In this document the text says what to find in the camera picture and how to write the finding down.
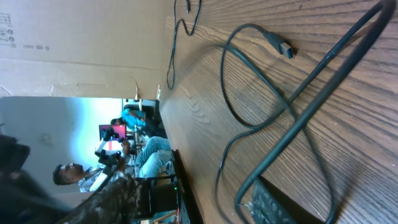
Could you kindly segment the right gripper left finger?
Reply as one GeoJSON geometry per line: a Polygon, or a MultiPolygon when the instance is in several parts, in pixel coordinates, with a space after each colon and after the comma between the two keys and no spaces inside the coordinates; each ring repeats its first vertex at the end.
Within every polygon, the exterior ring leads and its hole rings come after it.
{"type": "Polygon", "coordinates": [[[114,171],[59,223],[131,223],[145,213],[147,179],[114,171]]]}

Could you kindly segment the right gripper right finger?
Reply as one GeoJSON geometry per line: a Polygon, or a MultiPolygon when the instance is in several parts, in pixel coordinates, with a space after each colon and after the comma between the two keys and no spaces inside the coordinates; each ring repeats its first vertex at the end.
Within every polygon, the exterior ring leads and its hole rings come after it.
{"type": "Polygon", "coordinates": [[[251,205],[255,223],[323,223],[266,179],[254,181],[251,205]]]}

